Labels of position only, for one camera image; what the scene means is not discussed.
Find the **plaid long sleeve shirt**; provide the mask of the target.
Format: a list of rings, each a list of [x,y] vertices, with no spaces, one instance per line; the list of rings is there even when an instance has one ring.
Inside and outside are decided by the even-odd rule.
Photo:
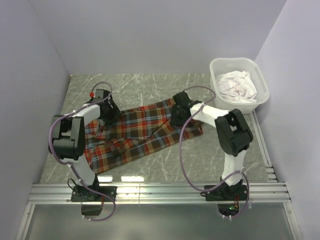
[[[182,132],[171,124],[173,98],[123,110],[111,124],[93,120],[85,126],[84,156],[95,174],[101,174],[155,153],[180,140],[203,134],[202,123],[192,120]]]

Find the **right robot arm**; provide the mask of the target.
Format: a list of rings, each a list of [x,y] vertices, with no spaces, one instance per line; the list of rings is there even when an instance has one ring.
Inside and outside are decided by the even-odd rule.
[[[233,199],[243,186],[243,180],[248,181],[243,172],[243,164],[247,150],[254,139],[242,112],[239,109],[222,110],[198,100],[192,101],[185,91],[174,95],[173,100],[175,104],[172,107],[171,121],[175,125],[182,126],[179,147],[182,147],[187,125],[191,120],[197,120],[216,129],[220,147],[224,151],[224,169],[220,183],[211,188],[201,189],[188,178],[180,150],[179,162],[185,180],[201,193],[210,193],[219,189],[224,199]]]

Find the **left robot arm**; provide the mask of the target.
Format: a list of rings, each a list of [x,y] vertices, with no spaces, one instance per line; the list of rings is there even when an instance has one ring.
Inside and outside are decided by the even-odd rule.
[[[101,126],[110,125],[121,111],[108,90],[97,89],[91,99],[79,110],[66,115],[55,115],[49,130],[49,152],[62,165],[70,167],[82,186],[83,195],[89,201],[96,201],[101,195],[97,175],[91,170],[85,158],[85,126],[97,120]]]

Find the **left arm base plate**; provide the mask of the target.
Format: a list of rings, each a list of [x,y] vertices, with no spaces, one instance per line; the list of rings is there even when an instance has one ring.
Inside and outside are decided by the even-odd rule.
[[[111,199],[97,193],[87,190],[85,187],[77,185],[72,189],[71,202],[111,202],[114,201],[117,194],[116,186],[100,186],[98,192],[109,196]]]

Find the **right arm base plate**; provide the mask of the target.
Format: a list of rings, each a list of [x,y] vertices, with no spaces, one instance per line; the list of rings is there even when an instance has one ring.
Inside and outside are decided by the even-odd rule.
[[[245,201],[248,197],[248,187],[244,184],[232,185],[223,184],[218,188],[208,191],[213,185],[205,185],[205,191],[201,192],[200,195],[205,197],[207,202],[223,202],[223,201]]]

